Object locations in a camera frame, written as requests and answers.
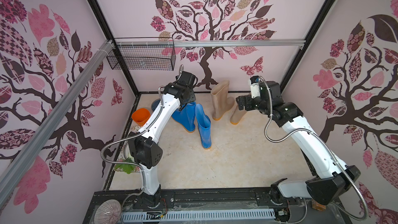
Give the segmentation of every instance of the aluminum rail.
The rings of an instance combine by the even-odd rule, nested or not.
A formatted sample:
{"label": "aluminum rail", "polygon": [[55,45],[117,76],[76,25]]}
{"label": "aluminum rail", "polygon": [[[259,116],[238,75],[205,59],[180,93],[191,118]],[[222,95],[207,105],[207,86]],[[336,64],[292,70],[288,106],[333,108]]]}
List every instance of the aluminum rail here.
{"label": "aluminum rail", "polygon": [[87,63],[86,67],[84,67],[83,72],[77,77],[76,81],[72,83],[67,92],[51,111],[51,114],[49,114],[44,122],[37,128],[31,140],[23,146],[18,156],[5,172],[2,173],[0,177],[0,207],[3,206],[9,195],[18,185],[18,182],[33,164],[37,155],[41,152],[42,147],[47,143],[67,111],[75,102],[83,87],[88,83],[97,67],[112,48],[113,45],[111,41],[104,42],[101,45]]}
{"label": "aluminum rail", "polygon": [[[174,47],[303,46],[304,39],[174,41]],[[173,45],[172,41],[120,41],[123,45]]]}

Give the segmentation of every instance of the blue rain boot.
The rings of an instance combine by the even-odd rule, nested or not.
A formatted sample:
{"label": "blue rain boot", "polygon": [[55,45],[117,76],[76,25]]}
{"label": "blue rain boot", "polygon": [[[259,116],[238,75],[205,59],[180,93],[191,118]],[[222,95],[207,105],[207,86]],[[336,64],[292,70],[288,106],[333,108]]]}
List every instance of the blue rain boot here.
{"label": "blue rain boot", "polygon": [[182,111],[177,109],[172,114],[172,118],[180,123],[187,132],[195,131],[195,124],[193,123],[195,120],[195,106],[196,102],[188,103]]}
{"label": "blue rain boot", "polygon": [[210,149],[211,147],[210,119],[209,117],[207,117],[207,115],[205,115],[205,112],[203,112],[203,107],[201,104],[196,105],[195,114],[196,114],[196,120],[198,121],[198,128],[199,128],[202,146],[205,149]]}

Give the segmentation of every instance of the wire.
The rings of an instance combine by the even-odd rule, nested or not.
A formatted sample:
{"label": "wire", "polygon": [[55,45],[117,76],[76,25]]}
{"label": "wire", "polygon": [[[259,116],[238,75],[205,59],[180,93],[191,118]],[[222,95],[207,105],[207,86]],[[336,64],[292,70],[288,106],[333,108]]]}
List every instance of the wire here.
{"label": "wire", "polygon": [[321,142],[321,144],[325,147],[326,151],[329,153],[329,155],[331,156],[333,162],[337,165],[337,167],[340,169],[340,171],[343,173],[344,177],[350,182],[350,184],[352,185],[352,187],[354,188],[355,192],[357,193],[360,201],[362,202],[363,205],[363,216],[362,217],[356,217],[355,215],[352,215],[351,213],[349,213],[348,211],[346,211],[343,207],[339,206],[337,203],[335,203],[334,201],[332,201],[331,203],[333,205],[335,205],[338,209],[340,209],[342,212],[344,212],[346,215],[348,215],[349,217],[353,218],[354,220],[357,221],[365,221],[368,217],[369,217],[369,209],[368,209],[368,205],[364,199],[364,197],[362,196],[361,192],[359,191],[358,187],[355,185],[354,181],[351,179],[351,177],[347,174],[347,172],[343,169],[343,167],[341,166],[341,164],[337,161],[336,156],[334,155],[334,153],[329,149],[329,147],[323,142],[323,140],[313,131],[306,129],[306,128],[297,128],[292,130],[291,132],[289,132],[285,137],[278,139],[278,140],[273,140],[270,137],[268,137],[267,134],[267,129],[269,127],[269,125],[271,124],[272,121],[272,96],[271,96],[271,89],[269,88],[266,80],[262,77],[259,76],[259,80],[260,82],[264,82],[264,84],[266,85],[267,88],[267,92],[268,92],[268,99],[269,99],[269,119],[268,122],[266,124],[266,127],[264,128],[264,135],[266,136],[266,139],[268,139],[269,141],[273,142],[273,143],[279,143],[282,142],[284,140],[286,140],[288,137],[290,137],[293,133],[295,132],[299,132],[299,131],[304,131],[307,132],[311,135],[313,135],[319,142]]}

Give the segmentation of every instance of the butterfly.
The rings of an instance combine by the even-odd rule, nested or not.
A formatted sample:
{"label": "butterfly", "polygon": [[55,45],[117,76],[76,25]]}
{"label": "butterfly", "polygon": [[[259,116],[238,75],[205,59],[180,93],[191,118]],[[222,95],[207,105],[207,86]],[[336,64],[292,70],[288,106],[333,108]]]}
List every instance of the butterfly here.
{"label": "butterfly", "polygon": [[263,71],[263,56],[258,58],[257,61],[254,63],[254,66],[243,66],[240,69],[246,71],[247,75],[254,75],[254,72],[262,72]]}
{"label": "butterfly", "polygon": [[116,92],[116,94],[115,94],[115,96],[113,96],[113,98],[112,98],[112,102],[111,102],[111,105],[113,106],[114,104],[120,104],[120,103],[122,103],[123,101],[122,101],[122,93],[123,93],[123,88],[121,87],[121,86],[119,86],[118,84],[117,84],[117,82],[115,81],[115,79],[113,79],[113,88],[115,89],[115,92]]}

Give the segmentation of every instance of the tree trunk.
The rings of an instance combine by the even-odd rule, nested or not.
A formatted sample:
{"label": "tree trunk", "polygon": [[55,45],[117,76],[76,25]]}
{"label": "tree trunk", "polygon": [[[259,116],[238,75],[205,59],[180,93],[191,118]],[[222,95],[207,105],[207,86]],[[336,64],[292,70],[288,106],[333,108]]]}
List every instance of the tree trunk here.
{"label": "tree trunk", "polygon": [[205,49],[205,54],[203,55],[201,61],[199,62],[200,66],[203,68],[203,72],[205,72],[205,77],[203,78],[203,80],[198,83],[196,86],[202,86],[202,85],[206,85],[206,89],[211,90],[210,88],[210,84],[212,85],[217,85],[218,82],[216,82],[211,76],[212,76],[212,72],[209,68],[209,63],[207,62],[207,59],[209,59],[211,57],[211,55],[213,54],[214,50],[218,49],[217,48],[211,48],[211,47],[204,47]]}

